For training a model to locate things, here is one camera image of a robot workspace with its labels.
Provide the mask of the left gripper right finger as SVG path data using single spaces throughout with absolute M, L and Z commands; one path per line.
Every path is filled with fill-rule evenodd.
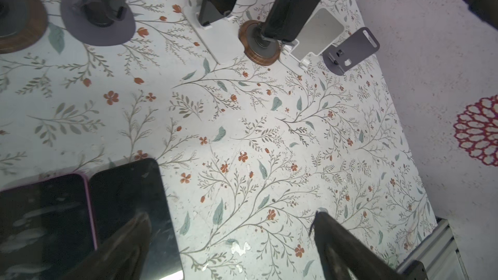
M 325 279 L 404 279 L 327 212 L 310 227 Z

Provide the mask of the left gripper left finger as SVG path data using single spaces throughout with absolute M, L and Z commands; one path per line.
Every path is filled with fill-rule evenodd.
M 139 279 L 149 252 L 152 224 L 138 213 L 62 279 Z

